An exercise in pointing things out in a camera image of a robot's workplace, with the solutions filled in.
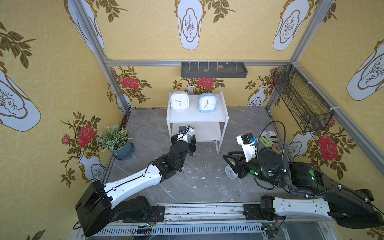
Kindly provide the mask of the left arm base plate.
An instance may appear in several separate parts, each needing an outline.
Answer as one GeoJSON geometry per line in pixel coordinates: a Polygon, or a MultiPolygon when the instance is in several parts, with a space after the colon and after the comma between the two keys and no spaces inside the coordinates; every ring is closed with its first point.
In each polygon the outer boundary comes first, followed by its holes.
{"type": "Polygon", "coordinates": [[[165,219],[165,206],[151,206],[151,208],[145,211],[144,216],[141,217],[141,221],[148,223],[162,223],[165,219]]]}

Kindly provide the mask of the green garden fork tool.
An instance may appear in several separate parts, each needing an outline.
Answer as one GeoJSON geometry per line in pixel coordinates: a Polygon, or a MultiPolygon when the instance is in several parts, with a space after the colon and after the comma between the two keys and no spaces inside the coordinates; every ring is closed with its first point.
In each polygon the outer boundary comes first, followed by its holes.
{"type": "Polygon", "coordinates": [[[267,136],[260,136],[259,141],[266,147],[270,148],[272,151],[274,151],[277,154],[282,154],[276,147],[275,143],[268,138],[267,136]]]}

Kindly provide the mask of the pink seed packet card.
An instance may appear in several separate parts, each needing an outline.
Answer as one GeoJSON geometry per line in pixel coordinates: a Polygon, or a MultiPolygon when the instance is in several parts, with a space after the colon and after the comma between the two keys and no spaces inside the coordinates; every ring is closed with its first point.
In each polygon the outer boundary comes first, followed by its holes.
{"type": "Polygon", "coordinates": [[[282,146],[275,132],[272,132],[272,131],[263,132],[261,136],[267,136],[268,138],[270,138],[275,143],[275,147],[279,151],[282,151],[282,146]]]}

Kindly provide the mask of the grey wall tray with hooks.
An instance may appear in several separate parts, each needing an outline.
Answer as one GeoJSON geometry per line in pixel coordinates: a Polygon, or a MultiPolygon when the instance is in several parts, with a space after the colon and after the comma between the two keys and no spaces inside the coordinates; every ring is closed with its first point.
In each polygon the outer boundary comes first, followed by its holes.
{"type": "Polygon", "coordinates": [[[182,78],[246,78],[248,69],[238,61],[181,62],[182,78]]]}

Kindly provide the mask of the white two-tier metal shelf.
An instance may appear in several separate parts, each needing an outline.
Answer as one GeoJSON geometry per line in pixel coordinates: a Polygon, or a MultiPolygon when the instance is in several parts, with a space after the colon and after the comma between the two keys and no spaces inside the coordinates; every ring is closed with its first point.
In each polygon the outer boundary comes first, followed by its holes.
{"type": "Polygon", "coordinates": [[[214,142],[216,144],[216,152],[219,153],[229,121],[224,93],[220,92],[216,95],[218,107],[212,113],[201,113],[199,111],[198,101],[200,95],[189,95],[190,106],[188,110],[174,111],[170,106],[171,94],[172,92],[169,93],[166,116],[169,136],[177,134],[179,126],[190,125],[195,130],[198,142],[214,142]]]}

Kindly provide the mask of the white square alarm clock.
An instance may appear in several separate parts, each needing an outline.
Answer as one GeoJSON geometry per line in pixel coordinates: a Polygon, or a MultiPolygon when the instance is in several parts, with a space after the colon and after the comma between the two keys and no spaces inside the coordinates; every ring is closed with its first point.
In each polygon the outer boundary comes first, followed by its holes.
{"type": "Polygon", "coordinates": [[[170,106],[174,111],[186,111],[190,106],[189,94],[186,92],[174,92],[170,97],[170,106]]]}

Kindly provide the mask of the blue square alarm clock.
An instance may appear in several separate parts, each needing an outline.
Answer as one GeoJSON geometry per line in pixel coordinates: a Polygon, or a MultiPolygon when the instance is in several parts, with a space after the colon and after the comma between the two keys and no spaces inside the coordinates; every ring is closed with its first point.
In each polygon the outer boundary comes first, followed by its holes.
{"type": "Polygon", "coordinates": [[[215,112],[218,107],[217,96],[212,93],[201,94],[199,96],[198,107],[201,113],[215,112]]]}

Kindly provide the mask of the potted plant in grey pot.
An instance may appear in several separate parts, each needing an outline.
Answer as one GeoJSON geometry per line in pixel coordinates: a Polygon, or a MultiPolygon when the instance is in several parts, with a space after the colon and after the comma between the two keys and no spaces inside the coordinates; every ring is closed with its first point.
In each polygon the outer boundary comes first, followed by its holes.
{"type": "Polygon", "coordinates": [[[132,137],[118,125],[105,126],[105,132],[98,138],[98,147],[103,152],[109,151],[119,161],[128,160],[135,153],[132,137]]]}

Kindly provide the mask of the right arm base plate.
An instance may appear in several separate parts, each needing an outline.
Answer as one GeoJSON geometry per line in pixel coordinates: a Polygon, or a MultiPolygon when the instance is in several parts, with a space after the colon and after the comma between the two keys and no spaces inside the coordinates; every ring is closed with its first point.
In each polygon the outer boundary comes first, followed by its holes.
{"type": "Polygon", "coordinates": [[[275,209],[272,206],[265,204],[245,204],[243,205],[243,215],[246,220],[266,220],[277,221],[285,220],[286,216],[278,216],[275,209]]]}

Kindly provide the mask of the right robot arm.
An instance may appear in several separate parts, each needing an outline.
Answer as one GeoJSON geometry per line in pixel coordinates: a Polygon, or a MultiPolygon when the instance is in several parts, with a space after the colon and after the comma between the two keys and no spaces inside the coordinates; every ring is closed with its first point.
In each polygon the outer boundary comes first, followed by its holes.
{"type": "Polygon", "coordinates": [[[241,151],[223,156],[233,171],[232,177],[243,178],[250,174],[257,185],[283,189],[295,199],[262,196],[257,207],[248,205],[248,220],[283,220],[287,216],[324,218],[349,229],[382,227],[383,214],[375,210],[374,197],[368,189],[353,190],[334,181],[320,169],[308,163],[287,163],[281,154],[267,148],[247,161],[241,151]]]}

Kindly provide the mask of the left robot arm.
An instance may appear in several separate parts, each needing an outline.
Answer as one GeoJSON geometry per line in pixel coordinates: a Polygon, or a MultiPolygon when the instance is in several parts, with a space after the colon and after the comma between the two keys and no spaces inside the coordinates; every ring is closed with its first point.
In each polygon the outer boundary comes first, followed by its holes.
{"type": "Polygon", "coordinates": [[[186,157],[196,151],[195,134],[174,135],[171,141],[170,151],[142,171],[115,182],[96,181],[88,186],[75,206],[86,237],[97,234],[109,223],[124,219],[145,221],[151,215],[152,207],[145,197],[129,197],[181,172],[186,157]]]}

